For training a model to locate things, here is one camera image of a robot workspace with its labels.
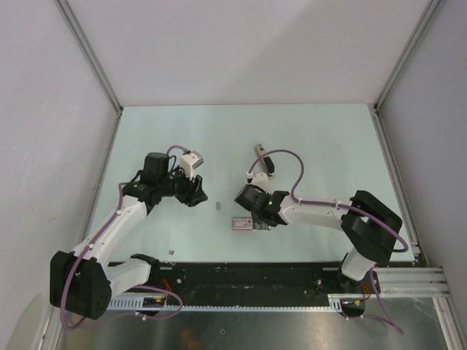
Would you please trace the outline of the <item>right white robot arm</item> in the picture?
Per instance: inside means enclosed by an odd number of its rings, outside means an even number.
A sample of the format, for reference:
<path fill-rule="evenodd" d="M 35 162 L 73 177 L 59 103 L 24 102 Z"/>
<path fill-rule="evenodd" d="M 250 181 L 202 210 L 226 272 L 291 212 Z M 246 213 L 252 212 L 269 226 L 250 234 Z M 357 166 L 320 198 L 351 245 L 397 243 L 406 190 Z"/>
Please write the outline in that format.
<path fill-rule="evenodd" d="M 350 240 L 330 287 L 351 293 L 358 289 L 367 273 L 392 254 L 406 252 L 408 244 L 400 235 L 402 219 L 365 190 L 348 201 L 305 201 L 287 191 L 268 193 L 257 185 L 245 185 L 235 202 L 270 227 L 308 224 L 340 230 Z"/>

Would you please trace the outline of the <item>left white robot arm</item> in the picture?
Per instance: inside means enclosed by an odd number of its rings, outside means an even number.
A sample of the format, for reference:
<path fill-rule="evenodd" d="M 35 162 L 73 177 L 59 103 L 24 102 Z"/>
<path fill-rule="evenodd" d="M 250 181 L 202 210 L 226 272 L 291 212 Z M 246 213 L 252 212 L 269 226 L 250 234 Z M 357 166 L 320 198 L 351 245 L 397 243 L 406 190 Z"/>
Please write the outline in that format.
<path fill-rule="evenodd" d="M 59 308 L 62 325 L 70 330 L 67 313 L 83 319 L 101 317 L 110 301 L 130 289 L 151 292 L 161 283 L 159 261 L 133 254 L 116 266 L 110 264 L 117 248 L 162 201 L 176 198 L 191 208 L 207 200 L 202 177 L 195 170 L 204 162 L 196 151 L 184 149 L 173 163 L 168 153 L 150 152 L 142 169 L 119 184 L 116 207 L 70 252 L 56 252 L 50 261 L 50 304 Z"/>

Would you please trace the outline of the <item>beige deli stapler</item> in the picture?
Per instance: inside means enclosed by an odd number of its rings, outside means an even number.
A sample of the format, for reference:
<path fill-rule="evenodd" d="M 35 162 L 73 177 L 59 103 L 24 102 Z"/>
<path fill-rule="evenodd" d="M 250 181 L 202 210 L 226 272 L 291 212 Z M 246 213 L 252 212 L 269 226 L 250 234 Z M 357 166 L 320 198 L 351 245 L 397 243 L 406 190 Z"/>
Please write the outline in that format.
<path fill-rule="evenodd" d="M 261 170 L 266 173 L 269 179 L 274 178 L 275 166 L 270 156 L 265 156 L 266 150 L 262 144 L 255 145 L 255 154 L 260 158 L 259 164 Z"/>

